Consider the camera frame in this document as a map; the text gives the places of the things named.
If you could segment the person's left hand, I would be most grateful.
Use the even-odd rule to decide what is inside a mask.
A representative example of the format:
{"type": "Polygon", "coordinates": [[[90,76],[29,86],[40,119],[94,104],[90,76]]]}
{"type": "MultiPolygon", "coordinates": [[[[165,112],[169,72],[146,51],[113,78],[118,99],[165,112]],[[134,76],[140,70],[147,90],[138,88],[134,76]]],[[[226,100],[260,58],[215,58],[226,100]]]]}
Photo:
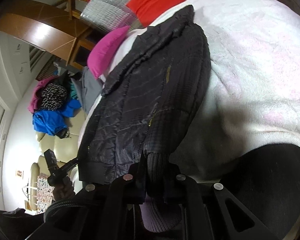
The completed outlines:
{"type": "Polygon", "coordinates": [[[71,179],[69,177],[63,178],[63,182],[54,187],[52,194],[55,202],[74,197],[76,193],[71,179]]]}

